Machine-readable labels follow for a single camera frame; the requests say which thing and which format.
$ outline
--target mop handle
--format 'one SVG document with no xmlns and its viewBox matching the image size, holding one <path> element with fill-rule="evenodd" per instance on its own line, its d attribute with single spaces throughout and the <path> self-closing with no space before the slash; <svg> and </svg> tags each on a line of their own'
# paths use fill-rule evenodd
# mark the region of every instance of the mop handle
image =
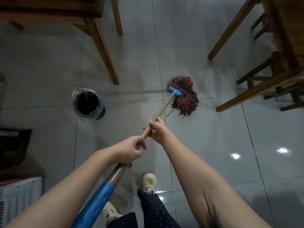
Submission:
<svg viewBox="0 0 304 228">
<path fill-rule="evenodd" d="M 164 112 L 165 108 L 170 103 L 171 99 L 174 97 L 175 92 L 171 94 L 165 104 L 160 108 L 157 114 L 154 116 L 152 121 L 156 121 L 157 117 L 160 117 Z M 146 139 L 151 132 L 151 126 L 148 124 L 146 129 L 142 133 L 142 137 Z M 136 144 L 135 149 L 139 150 L 141 147 L 140 143 Z M 71 228 L 91 228 L 105 204 L 109 200 L 110 196 L 113 194 L 115 187 L 119 183 L 122 178 L 125 170 L 128 168 L 130 164 L 121 164 L 119 163 L 112 173 L 109 175 L 107 180 L 99 187 L 97 192 L 93 195 L 93 197 L 89 200 L 89 202 L 84 206 L 78 216 L 75 218 Z"/>
</svg>

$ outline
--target person's left hand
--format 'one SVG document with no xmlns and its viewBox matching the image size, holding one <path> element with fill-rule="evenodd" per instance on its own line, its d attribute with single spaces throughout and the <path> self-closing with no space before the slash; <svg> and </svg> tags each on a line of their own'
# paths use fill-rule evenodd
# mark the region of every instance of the person's left hand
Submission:
<svg viewBox="0 0 304 228">
<path fill-rule="evenodd" d="M 114 162 L 128 164 L 141 157 L 141 151 L 135 149 L 138 142 L 142 145 L 143 149 L 147 149 L 146 141 L 142 136 L 132 136 L 111 146 Z"/>
</svg>

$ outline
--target mop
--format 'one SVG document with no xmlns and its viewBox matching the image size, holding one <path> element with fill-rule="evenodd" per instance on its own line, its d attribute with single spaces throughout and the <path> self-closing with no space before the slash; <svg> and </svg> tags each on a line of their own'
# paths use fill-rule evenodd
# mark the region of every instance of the mop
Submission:
<svg viewBox="0 0 304 228">
<path fill-rule="evenodd" d="M 193 91 L 192 86 L 193 82 L 190 77 L 179 76 L 171 79 L 168 83 L 168 90 L 172 94 L 152 120 L 155 122 L 157 117 L 160 117 L 163 114 L 165 108 L 169 105 L 174 96 L 175 99 L 173 101 L 172 108 L 179 110 L 179 115 L 183 115 L 184 117 L 191 115 L 199 103 L 197 94 Z M 142 133 L 142 137 L 146 139 L 151 130 L 152 128 L 148 124 Z M 139 150 L 140 147 L 141 144 L 137 143 L 135 148 Z M 75 218 L 71 228 L 91 228 L 93 226 L 129 165 L 130 164 L 119 163 L 115 167 L 106 181 L 100 186 L 97 192 Z"/>
</svg>

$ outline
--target person's left arm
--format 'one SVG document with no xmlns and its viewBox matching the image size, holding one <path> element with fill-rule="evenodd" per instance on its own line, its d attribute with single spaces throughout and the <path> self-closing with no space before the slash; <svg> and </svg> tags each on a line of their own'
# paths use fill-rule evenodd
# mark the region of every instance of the person's left arm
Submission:
<svg viewBox="0 0 304 228">
<path fill-rule="evenodd" d="M 147 149 L 145 139 L 134 136 L 98 150 L 6 228 L 70 227 L 102 173 L 115 163 L 131 163 L 141 156 L 141 151 L 135 149 L 138 142 Z"/>
</svg>

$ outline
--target foot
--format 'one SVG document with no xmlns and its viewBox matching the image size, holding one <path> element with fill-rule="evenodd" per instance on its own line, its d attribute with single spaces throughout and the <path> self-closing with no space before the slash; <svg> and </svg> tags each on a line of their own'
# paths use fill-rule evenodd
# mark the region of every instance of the foot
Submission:
<svg viewBox="0 0 304 228">
<path fill-rule="evenodd" d="M 113 217 L 119 218 L 119 217 L 122 216 L 121 214 L 119 214 L 117 212 L 117 210 L 115 209 L 113 204 L 110 203 L 109 201 L 105 204 L 105 206 L 104 206 L 103 210 L 101 211 L 100 215 L 106 221 L 109 220 L 110 218 L 113 218 Z"/>
<path fill-rule="evenodd" d="M 151 193 L 154 194 L 155 193 L 155 189 L 156 189 L 156 177 L 154 174 L 148 173 L 145 174 L 145 176 L 143 177 L 143 191 L 146 193 Z"/>
</svg>

